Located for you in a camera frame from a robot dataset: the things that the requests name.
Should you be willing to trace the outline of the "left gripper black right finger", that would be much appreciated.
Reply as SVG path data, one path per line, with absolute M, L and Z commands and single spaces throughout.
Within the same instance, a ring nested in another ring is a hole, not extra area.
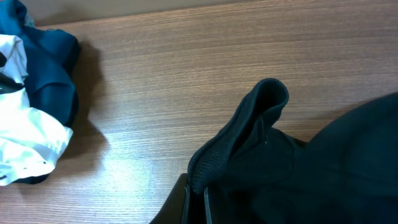
M 204 190 L 204 204 L 205 204 L 205 217 L 206 217 L 206 224 L 212 224 L 212 216 L 211 216 L 211 205 L 210 205 L 210 198 L 209 198 L 209 191 L 208 187 Z

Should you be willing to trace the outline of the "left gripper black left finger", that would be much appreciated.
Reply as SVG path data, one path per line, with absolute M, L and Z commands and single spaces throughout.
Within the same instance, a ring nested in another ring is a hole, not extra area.
M 181 174 L 150 224 L 182 224 L 187 194 L 187 174 Z

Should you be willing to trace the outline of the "black t-shirt with white logo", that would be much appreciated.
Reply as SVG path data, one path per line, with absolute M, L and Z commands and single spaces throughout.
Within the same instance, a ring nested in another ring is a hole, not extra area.
M 274 128 L 289 100 L 260 81 L 191 158 L 194 195 L 214 191 L 224 223 L 396 223 L 397 94 L 363 104 L 309 142 Z

